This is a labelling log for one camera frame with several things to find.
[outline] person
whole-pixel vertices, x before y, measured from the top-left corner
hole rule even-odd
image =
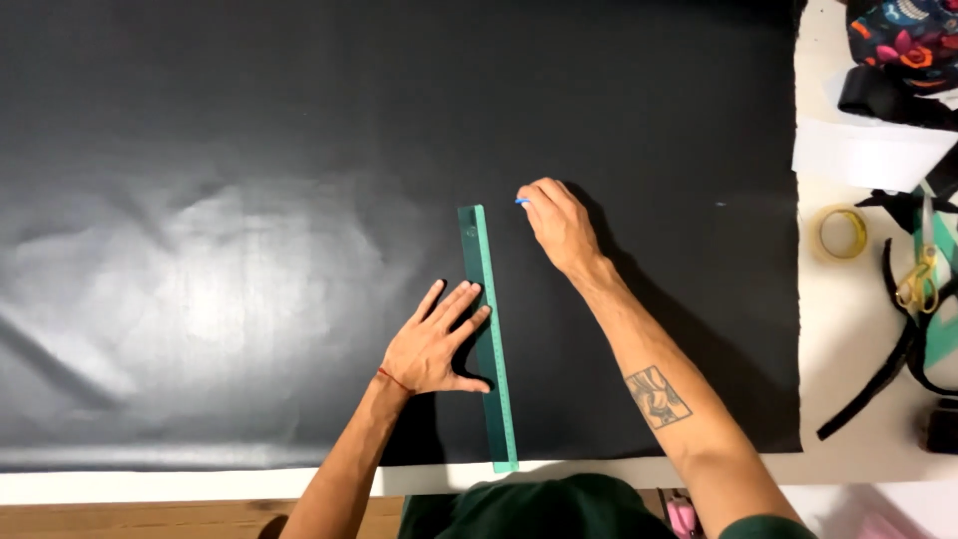
[[[522,207],[549,260],[602,326],[628,390],[695,502],[705,535],[813,537],[708,382],[602,255],[582,204],[550,178],[523,186],[517,196],[528,199]],[[432,286],[389,344],[382,368],[289,515],[282,539],[356,536],[376,465],[411,395],[490,390],[450,367],[456,349],[489,316],[484,307],[450,330],[480,288],[464,282],[432,309],[442,290],[442,281]],[[555,536],[674,537],[626,483],[595,474],[408,497],[399,528],[401,539]]]

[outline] wooden surface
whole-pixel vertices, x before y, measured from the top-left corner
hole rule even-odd
[[[0,539],[258,539],[295,501],[0,506]],[[402,496],[372,498],[359,539],[392,539]]]

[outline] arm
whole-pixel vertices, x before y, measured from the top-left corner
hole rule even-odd
[[[450,331],[479,294],[479,285],[462,283],[430,313],[442,291],[443,282],[436,282],[386,349],[382,369],[389,374],[378,372],[369,383],[353,419],[289,515],[282,539],[355,538],[382,450],[410,396],[489,392],[485,382],[458,376],[449,365],[456,349],[489,316],[484,307]]]
[[[801,522],[719,396],[600,253],[585,208],[561,182],[522,187],[536,238],[602,326],[626,386],[696,502],[705,533],[779,515]]]

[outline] hand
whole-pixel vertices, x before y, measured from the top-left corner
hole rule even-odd
[[[522,202],[536,239],[549,260],[569,278],[581,276],[602,259],[588,213],[569,190],[550,177],[523,185]]]
[[[444,285],[443,281],[436,281],[426,293],[416,313],[386,348],[382,368],[414,394],[452,390],[488,393],[488,384],[459,376],[450,365],[463,341],[489,317],[489,306],[483,306],[455,331],[449,331],[482,288],[463,281],[429,314]]]

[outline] white table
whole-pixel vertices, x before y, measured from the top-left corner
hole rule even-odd
[[[834,0],[810,0],[795,53],[800,115],[833,119],[837,112],[829,105],[821,85],[849,62],[844,6]],[[867,190],[809,176],[799,176],[798,187],[796,218],[800,225],[822,206],[856,202],[868,196]],[[733,203],[729,203],[728,210],[734,211]],[[901,316],[885,296],[878,254],[884,238],[894,238],[900,246],[910,245],[911,239],[881,208],[867,210],[867,217],[873,238],[871,249],[849,264],[818,262],[810,255],[802,231],[803,240],[798,247],[802,326],[799,367],[805,452],[764,457],[780,484],[958,479],[958,457],[930,455],[916,445],[913,418],[936,397],[908,374],[902,374],[827,442],[815,436],[815,430],[848,403],[884,362],[903,326]],[[895,259],[893,267],[900,269],[907,268],[911,260],[907,249],[897,250]],[[955,363],[958,358],[939,363],[930,369],[929,377],[940,384],[958,381],[958,377],[949,376],[951,373],[946,371],[954,368]],[[508,480],[560,478],[581,471],[609,474],[636,488],[680,485],[663,457],[523,461],[520,473]],[[11,474],[0,476],[0,504],[296,498],[314,472],[315,469]],[[373,495],[465,490],[477,482],[501,479],[488,463],[380,468]],[[911,492],[908,488],[911,487],[903,485],[899,490]],[[958,495],[958,483],[939,483],[937,488],[950,492],[952,499]],[[800,507],[800,511],[810,518],[824,510],[823,500],[837,500],[840,494],[833,487],[786,491],[794,501],[805,500],[805,509]]]

